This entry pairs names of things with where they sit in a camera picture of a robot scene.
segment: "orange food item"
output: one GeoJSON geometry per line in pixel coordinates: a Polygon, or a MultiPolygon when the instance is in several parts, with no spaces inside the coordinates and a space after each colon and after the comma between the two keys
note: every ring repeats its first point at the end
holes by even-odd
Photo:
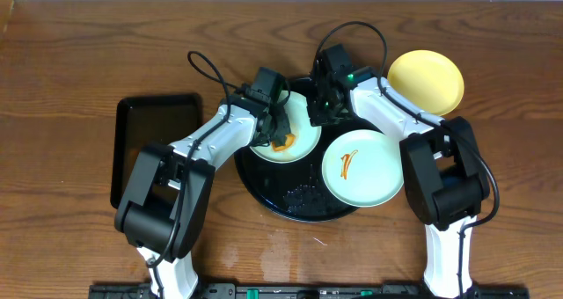
{"type": "Polygon", "coordinates": [[[357,152],[358,149],[354,149],[352,153],[344,154],[344,156],[340,158],[342,160],[342,172],[340,173],[340,176],[344,177],[344,180],[346,180],[348,177],[348,167],[350,167],[350,164],[352,163],[352,158],[357,152]]]}
{"type": "Polygon", "coordinates": [[[285,140],[285,145],[276,146],[276,145],[275,145],[275,142],[272,142],[272,149],[274,149],[274,151],[286,150],[286,149],[289,148],[289,146],[293,145],[293,142],[296,141],[296,136],[295,136],[295,135],[288,134],[288,135],[285,135],[285,137],[287,137],[287,139],[285,140]]]}

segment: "plate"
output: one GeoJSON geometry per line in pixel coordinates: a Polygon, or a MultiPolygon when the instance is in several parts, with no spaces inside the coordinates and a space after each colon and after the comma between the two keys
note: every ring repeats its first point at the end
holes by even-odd
{"type": "Polygon", "coordinates": [[[322,176],[328,190],[351,206],[385,203],[403,186],[398,143],[368,129],[341,135],[323,156],[322,176]]]}
{"type": "Polygon", "coordinates": [[[448,57],[417,50],[401,55],[389,68],[389,84],[420,109],[444,115],[464,96],[464,79],[448,57]]]}
{"type": "MultiPolygon", "coordinates": [[[[284,100],[287,96],[287,91],[281,91],[279,100],[284,100]]],[[[291,134],[295,136],[293,144],[280,151],[274,151],[272,146],[251,147],[259,157],[278,164],[295,162],[307,156],[317,145],[321,133],[321,127],[311,126],[307,114],[307,98],[304,95],[292,91],[283,108],[288,114],[291,134]]]]}

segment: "black tray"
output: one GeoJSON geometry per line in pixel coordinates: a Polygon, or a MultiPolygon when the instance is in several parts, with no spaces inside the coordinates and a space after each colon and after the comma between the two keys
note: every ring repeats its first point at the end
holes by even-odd
{"type": "Polygon", "coordinates": [[[169,144],[202,124],[201,97],[196,93],[122,99],[117,105],[110,201],[119,207],[139,151],[150,142],[169,144]]]}
{"type": "MultiPolygon", "coordinates": [[[[312,98],[316,93],[308,79],[291,82],[292,91],[312,98]]],[[[356,211],[338,200],[326,188],[321,175],[321,163],[328,146],[339,136],[356,130],[378,131],[372,124],[355,119],[337,126],[323,127],[317,146],[300,160],[277,164],[256,155],[250,148],[235,153],[238,175],[246,189],[266,208],[278,215],[303,222],[323,222],[356,211]]]]}

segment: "green connector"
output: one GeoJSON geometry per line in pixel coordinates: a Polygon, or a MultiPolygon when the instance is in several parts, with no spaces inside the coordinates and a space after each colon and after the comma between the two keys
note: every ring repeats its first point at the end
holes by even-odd
{"type": "Polygon", "coordinates": [[[246,299],[258,299],[258,289],[248,289],[246,291],[246,299]]]}

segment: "round black tray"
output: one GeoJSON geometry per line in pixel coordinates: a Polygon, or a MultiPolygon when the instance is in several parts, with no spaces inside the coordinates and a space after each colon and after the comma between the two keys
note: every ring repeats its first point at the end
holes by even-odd
{"type": "MultiPolygon", "coordinates": [[[[292,84],[292,90],[305,97],[314,93],[307,81],[292,84]]],[[[326,188],[321,175],[323,155],[339,136],[356,130],[372,129],[372,124],[362,119],[323,127],[318,144],[309,155],[293,163],[277,164],[256,155],[250,148],[235,153],[238,175],[252,196],[278,215],[304,222],[323,222],[349,215],[356,211],[333,196],[326,188]]]]}

